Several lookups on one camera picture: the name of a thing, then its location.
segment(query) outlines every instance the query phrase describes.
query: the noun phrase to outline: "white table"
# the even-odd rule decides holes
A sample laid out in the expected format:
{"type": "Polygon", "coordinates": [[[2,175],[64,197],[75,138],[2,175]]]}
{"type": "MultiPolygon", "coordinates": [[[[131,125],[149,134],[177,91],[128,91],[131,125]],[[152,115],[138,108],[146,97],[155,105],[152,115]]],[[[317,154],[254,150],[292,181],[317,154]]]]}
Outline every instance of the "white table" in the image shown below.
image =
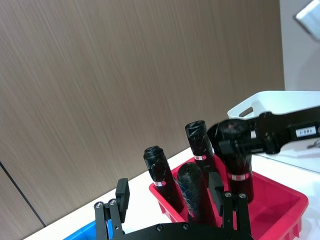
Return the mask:
{"type": "MultiPolygon", "coordinates": [[[[190,148],[188,148],[171,157],[168,162],[171,169],[173,169],[192,157],[193,154],[190,148]]],[[[252,156],[252,169],[254,172],[304,193],[308,197],[309,206],[302,217],[300,239],[319,240],[320,174],[261,156],[252,156]]],[[[125,223],[122,225],[126,233],[158,223],[170,222],[169,219],[162,214],[157,199],[149,191],[149,185],[151,183],[152,180],[147,171],[129,181],[129,207],[126,213],[125,223]]],[[[115,198],[115,192],[116,190],[114,189],[106,193],[27,237],[25,240],[62,240],[66,238],[78,229],[94,221],[94,204],[98,201],[108,202],[110,199],[115,198]]]]}

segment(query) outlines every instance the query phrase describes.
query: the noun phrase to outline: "blue container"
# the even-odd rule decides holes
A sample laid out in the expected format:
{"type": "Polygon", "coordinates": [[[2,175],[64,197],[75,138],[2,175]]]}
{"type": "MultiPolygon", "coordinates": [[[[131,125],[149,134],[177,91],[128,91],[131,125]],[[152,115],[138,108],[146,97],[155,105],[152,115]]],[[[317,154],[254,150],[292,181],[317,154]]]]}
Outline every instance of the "blue container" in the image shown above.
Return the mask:
{"type": "Polygon", "coordinates": [[[96,221],[90,222],[64,240],[96,240],[96,221]]]}

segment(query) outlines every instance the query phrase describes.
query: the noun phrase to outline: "brown wall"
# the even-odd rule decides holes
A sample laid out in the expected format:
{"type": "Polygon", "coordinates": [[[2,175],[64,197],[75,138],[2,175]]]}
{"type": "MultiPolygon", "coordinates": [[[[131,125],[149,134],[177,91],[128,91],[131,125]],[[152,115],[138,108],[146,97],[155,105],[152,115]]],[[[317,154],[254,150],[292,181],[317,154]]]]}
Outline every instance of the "brown wall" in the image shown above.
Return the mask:
{"type": "Polygon", "coordinates": [[[34,212],[0,168],[0,239],[22,239],[42,227],[34,212]]]}
{"type": "Polygon", "coordinates": [[[1,162],[46,224],[284,89],[278,0],[1,0],[1,162]]]}

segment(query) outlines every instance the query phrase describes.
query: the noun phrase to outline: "red basket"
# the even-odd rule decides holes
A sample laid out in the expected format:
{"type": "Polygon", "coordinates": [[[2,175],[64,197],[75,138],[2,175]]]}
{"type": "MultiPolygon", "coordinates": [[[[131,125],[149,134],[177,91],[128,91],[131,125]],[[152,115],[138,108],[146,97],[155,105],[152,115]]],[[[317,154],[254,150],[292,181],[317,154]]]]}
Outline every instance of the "red basket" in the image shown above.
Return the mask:
{"type": "MultiPolygon", "coordinates": [[[[222,161],[215,156],[215,163],[221,174],[225,190],[228,189],[226,168],[222,161]]],[[[177,177],[180,166],[172,170],[174,178],[177,177]]],[[[158,199],[161,211],[173,222],[187,222],[187,208],[181,213],[174,208],[157,192],[155,185],[149,186],[152,194],[158,199]]],[[[287,186],[275,182],[256,172],[253,173],[254,200],[249,204],[251,232],[255,240],[293,240],[299,237],[302,229],[301,217],[308,206],[308,198],[287,186]]],[[[217,225],[222,224],[222,218],[212,202],[212,209],[217,225]]]]}

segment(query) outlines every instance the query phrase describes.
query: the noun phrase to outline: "black cylindrical object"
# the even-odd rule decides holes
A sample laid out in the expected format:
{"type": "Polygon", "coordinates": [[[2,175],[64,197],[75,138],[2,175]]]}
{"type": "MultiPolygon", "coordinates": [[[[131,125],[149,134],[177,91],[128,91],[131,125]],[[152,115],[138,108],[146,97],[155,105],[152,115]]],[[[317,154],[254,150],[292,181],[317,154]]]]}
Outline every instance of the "black cylindrical object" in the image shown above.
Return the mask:
{"type": "Polygon", "coordinates": [[[148,147],[144,150],[143,158],[158,193],[177,212],[181,212],[184,208],[183,202],[163,149],[159,146],[148,147]]]}
{"type": "Polygon", "coordinates": [[[208,186],[209,172],[217,171],[214,152],[207,135],[205,121],[194,121],[185,126],[186,136],[193,152],[195,163],[200,167],[205,185],[208,186]]]}
{"type": "Polygon", "coordinates": [[[183,164],[178,170],[177,182],[188,209],[188,221],[215,227],[216,218],[199,166],[192,162],[183,164]]]}
{"type": "MultiPolygon", "coordinates": [[[[219,141],[251,139],[251,128],[245,120],[229,119],[221,122],[217,128],[219,141]]],[[[246,193],[248,202],[254,199],[254,185],[251,165],[251,155],[239,152],[223,155],[228,184],[234,194],[246,193]]]]}

